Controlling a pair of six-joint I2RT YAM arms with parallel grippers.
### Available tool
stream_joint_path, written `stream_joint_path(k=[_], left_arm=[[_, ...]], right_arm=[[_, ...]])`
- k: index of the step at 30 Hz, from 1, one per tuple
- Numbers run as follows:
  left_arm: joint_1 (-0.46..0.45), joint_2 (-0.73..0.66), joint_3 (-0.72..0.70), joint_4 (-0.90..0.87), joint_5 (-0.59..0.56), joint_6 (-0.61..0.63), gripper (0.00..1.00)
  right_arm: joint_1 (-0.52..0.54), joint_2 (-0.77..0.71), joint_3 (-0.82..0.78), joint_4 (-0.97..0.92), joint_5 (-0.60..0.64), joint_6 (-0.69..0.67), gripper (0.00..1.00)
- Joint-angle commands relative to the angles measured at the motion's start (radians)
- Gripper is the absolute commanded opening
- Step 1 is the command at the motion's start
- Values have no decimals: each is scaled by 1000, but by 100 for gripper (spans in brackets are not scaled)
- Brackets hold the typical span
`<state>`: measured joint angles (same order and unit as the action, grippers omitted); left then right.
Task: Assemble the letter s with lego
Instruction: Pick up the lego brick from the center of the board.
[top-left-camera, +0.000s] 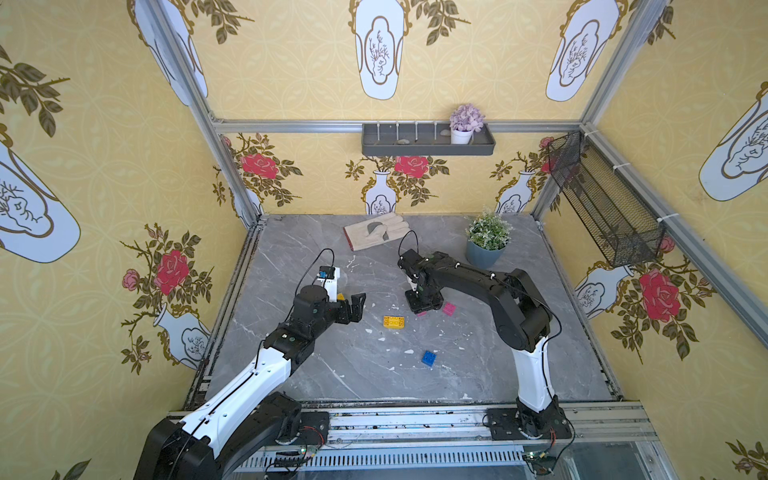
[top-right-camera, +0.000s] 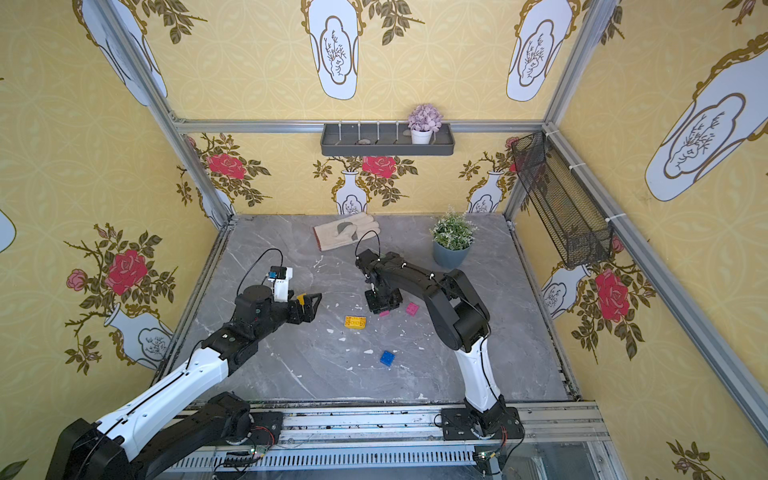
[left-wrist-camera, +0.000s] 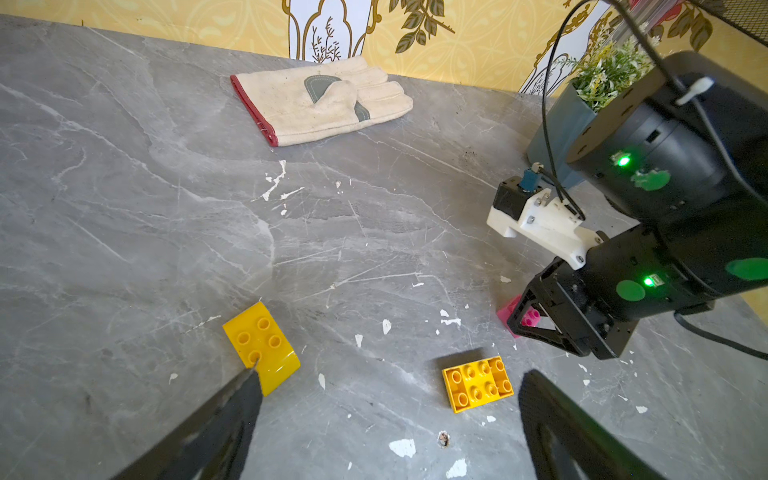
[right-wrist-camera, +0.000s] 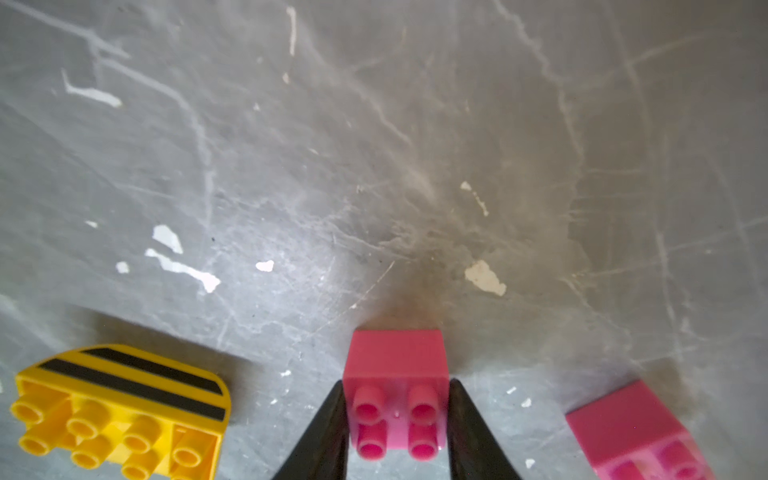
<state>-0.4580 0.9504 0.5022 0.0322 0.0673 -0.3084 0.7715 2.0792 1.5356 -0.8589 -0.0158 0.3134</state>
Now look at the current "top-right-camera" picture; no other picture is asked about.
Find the blue lego brick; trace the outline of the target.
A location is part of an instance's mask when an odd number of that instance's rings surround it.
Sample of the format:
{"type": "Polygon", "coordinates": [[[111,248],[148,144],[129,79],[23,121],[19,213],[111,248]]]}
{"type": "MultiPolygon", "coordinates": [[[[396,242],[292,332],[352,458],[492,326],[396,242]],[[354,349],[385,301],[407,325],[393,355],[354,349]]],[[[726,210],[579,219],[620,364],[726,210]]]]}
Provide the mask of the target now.
{"type": "Polygon", "coordinates": [[[395,354],[394,353],[392,353],[390,351],[384,351],[381,354],[380,362],[383,365],[387,366],[387,367],[391,367],[393,362],[394,362],[394,359],[395,359],[395,354]]]}

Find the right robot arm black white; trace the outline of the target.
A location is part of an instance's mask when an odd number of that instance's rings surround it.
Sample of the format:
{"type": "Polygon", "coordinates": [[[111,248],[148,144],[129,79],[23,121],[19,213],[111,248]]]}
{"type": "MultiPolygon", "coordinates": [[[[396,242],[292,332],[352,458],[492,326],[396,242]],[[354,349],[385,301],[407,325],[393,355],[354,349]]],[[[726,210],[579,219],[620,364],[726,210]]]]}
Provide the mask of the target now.
{"type": "Polygon", "coordinates": [[[501,434],[522,439],[519,415],[507,406],[493,375],[488,353],[490,312],[465,273],[430,271],[395,252],[380,255],[370,249],[356,255],[355,265],[371,285],[365,297],[372,313],[398,308],[403,292],[423,301],[435,333],[457,358],[464,384],[465,428],[481,438],[501,434]]]}

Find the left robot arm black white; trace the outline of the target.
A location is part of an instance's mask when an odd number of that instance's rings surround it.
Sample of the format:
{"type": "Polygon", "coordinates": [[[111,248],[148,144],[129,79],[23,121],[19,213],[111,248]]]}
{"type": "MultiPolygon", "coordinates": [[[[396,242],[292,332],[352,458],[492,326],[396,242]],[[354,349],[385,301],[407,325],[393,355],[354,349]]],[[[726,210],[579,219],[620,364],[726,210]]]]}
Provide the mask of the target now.
{"type": "Polygon", "coordinates": [[[187,361],[119,409],[89,423],[78,419],[60,434],[49,479],[153,479],[200,447],[218,440],[245,442],[253,427],[250,405],[232,393],[210,399],[195,414],[174,417],[221,383],[284,324],[314,320],[321,294],[275,300],[265,285],[235,299],[232,318],[204,339],[187,361]]]}

